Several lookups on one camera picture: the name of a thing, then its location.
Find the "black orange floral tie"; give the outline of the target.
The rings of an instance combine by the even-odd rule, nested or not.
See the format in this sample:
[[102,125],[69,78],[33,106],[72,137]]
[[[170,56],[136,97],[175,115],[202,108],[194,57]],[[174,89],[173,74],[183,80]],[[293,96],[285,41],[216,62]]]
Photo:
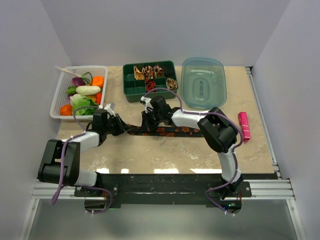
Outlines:
[[203,134],[199,129],[192,127],[172,127],[157,126],[153,129],[143,126],[128,125],[130,130],[127,132],[134,136],[152,136],[152,137],[182,137],[182,138],[202,138]]

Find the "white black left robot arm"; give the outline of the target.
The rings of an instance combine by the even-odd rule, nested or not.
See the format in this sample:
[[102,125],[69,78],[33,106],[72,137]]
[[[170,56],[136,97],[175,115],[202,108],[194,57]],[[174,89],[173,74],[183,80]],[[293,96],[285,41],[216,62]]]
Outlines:
[[97,109],[90,129],[64,140],[51,139],[47,142],[37,179],[60,186],[86,186],[88,193],[99,196],[104,184],[97,180],[97,172],[80,168],[81,153],[102,145],[108,135],[119,136],[129,130],[129,126],[112,109]]

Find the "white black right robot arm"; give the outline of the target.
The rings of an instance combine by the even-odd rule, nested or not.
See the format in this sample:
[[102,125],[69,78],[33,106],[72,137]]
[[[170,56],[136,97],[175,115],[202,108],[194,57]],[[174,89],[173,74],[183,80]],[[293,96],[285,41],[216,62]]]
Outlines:
[[243,176],[235,153],[239,146],[236,142],[240,130],[218,107],[209,111],[171,108],[162,96],[142,96],[140,103],[145,108],[142,119],[148,130],[155,131],[160,124],[199,130],[208,146],[218,155],[223,192],[233,197],[241,190]]

